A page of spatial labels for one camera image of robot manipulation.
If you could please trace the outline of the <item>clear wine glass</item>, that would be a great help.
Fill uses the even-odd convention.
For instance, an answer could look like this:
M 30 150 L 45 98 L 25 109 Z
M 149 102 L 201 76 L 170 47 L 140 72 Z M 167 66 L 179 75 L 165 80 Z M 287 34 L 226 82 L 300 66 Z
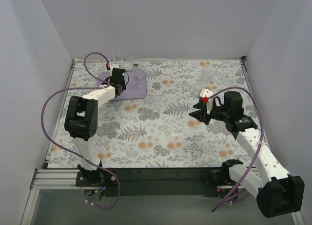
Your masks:
M 145 68 L 143 66 L 136 69 L 136 89 L 140 90 L 143 87 L 143 81 L 145 79 Z

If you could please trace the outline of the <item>clear champagne flute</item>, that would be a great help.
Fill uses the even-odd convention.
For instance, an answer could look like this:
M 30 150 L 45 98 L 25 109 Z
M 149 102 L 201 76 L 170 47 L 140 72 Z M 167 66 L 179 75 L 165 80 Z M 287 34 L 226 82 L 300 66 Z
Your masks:
M 140 57 L 134 56 L 131 57 L 131 67 L 136 75 L 136 89 L 142 89 L 142 80 L 143 80 L 143 70 L 142 70 L 142 62 Z

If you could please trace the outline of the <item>clear plain drinking glass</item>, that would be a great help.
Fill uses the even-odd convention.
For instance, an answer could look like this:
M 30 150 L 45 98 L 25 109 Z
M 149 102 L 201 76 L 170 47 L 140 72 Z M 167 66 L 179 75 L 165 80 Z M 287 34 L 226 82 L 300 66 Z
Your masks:
M 120 49 L 116 46 L 112 48 L 112 57 L 114 64 L 117 64 L 119 68 L 124 68 L 124 60 Z

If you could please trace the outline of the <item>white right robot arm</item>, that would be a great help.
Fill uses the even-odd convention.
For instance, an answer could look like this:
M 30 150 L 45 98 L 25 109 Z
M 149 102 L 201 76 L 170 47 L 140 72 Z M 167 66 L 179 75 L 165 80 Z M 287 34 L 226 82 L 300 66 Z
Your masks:
M 244 114 L 243 99 L 239 92 L 227 91 L 224 101 L 209 89 L 202 89 L 199 102 L 189 115 L 208 125 L 210 120 L 222 121 L 234 139 L 251 158 L 246 167 L 240 160 L 232 159 L 222 163 L 220 176 L 230 184 L 232 190 L 222 202 L 228 202 L 238 195 L 239 185 L 255 199 L 260 212 L 267 218 L 294 213 L 301 210 L 304 181 L 293 176 L 284 168 L 263 141 L 263 133 L 254 120 Z

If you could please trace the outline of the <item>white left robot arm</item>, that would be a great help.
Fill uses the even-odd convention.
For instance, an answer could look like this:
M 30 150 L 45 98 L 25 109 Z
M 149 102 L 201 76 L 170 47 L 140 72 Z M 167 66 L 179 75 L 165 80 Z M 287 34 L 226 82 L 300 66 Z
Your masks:
M 94 186 L 104 181 L 103 173 L 98 169 L 101 160 L 95 150 L 98 110 L 126 90 L 125 77 L 128 77 L 125 69 L 112 68 L 110 76 L 98 89 L 81 97 L 72 96 L 69 100 L 64 128 L 74 138 L 78 153 L 83 158 L 78 165 L 82 177 Z

